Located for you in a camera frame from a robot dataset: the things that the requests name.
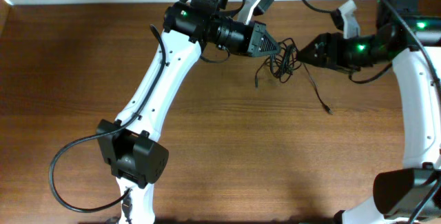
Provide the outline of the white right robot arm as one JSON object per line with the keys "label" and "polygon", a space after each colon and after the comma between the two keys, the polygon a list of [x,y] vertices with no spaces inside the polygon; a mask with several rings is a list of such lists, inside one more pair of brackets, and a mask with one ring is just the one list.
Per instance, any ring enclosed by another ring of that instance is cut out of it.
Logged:
{"label": "white right robot arm", "polygon": [[419,13],[418,0],[378,0],[377,31],[361,36],[355,5],[332,14],[336,33],[318,35],[296,55],[303,63],[352,76],[384,63],[402,101],[403,167],[376,176],[373,194],[334,223],[423,223],[440,217],[440,19]]}

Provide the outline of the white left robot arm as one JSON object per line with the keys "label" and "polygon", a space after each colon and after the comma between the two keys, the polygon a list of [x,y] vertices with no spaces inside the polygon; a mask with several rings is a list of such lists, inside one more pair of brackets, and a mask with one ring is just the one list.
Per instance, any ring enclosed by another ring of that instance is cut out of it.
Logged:
{"label": "white left robot arm", "polygon": [[114,121],[97,127],[103,160],[121,191],[121,223],[153,223],[154,185],[169,152],[159,143],[166,114],[183,79],[203,58],[207,44],[230,55],[265,57],[280,52],[262,15],[274,0],[242,0],[228,10],[228,0],[178,0],[156,34],[158,48],[130,102]]}

